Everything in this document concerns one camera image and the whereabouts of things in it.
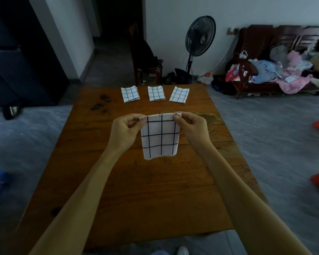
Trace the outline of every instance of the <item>gray marble floor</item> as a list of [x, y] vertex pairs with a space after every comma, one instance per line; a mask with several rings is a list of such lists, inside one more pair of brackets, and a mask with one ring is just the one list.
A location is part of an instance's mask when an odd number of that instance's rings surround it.
[[[125, 41], [97, 42], [86, 85], [132, 86], [131, 55]], [[59, 106], [26, 108], [12, 121], [0, 113], [0, 170], [13, 174], [0, 199], [0, 254], [37, 186], [82, 84], [72, 84]], [[236, 100], [208, 87], [232, 136], [272, 209], [312, 251], [319, 254], [319, 97], [306, 94]], [[192, 254], [246, 254], [235, 231], [104, 247], [98, 254], [174, 254], [179, 245]]]

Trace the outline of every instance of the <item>hand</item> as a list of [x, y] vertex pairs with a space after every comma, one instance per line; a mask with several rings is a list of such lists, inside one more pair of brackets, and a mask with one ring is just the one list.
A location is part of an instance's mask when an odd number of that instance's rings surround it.
[[129, 114], [116, 118], [111, 127], [110, 139], [106, 149], [121, 156], [135, 142], [139, 130], [147, 120], [139, 120], [141, 114]]
[[175, 122], [181, 127], [196, 153], [202, 156], [205, 148], [213, 146], [209, 139], [207, 121], [190, 112], [180, 113], [182, 113], [182, 118], [174, 115]]

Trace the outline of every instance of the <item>black refrigerator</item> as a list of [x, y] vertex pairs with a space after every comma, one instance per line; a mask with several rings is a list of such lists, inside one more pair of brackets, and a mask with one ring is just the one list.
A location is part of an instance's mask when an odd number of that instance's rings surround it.
[[0, 0], [0, 106], [56, 105], [68, 84], [29, 0]]

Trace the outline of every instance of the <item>wooden table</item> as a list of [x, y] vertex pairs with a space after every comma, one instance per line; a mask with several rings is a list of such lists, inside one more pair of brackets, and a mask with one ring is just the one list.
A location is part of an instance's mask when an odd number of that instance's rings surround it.
[[[116, 117], [191, 111], [208, 122], [214, 146], [248, 186], [266, 201], [204, 85], [190, 88], [186, 104], [169, 101], [123, 103], [120, 88], [84, 88], [73, 106], [49, 163], [16, 232], [15, 252], [26, 254], [51, 223], [105, 149]], [[217, 186], [202, 159], [181, 133], [177, 154], [144, 160], [140, 133], [106, 183], [86, 249], [104, 245], [233, 229]]]

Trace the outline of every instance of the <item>dark doorway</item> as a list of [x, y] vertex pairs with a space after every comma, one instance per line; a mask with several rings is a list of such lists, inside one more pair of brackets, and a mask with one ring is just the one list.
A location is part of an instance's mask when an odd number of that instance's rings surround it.
[[142, 0], [97, 0], [102, 21], [102, 38], [114, 39], [125, 36], [133, 22], [143, 36]]

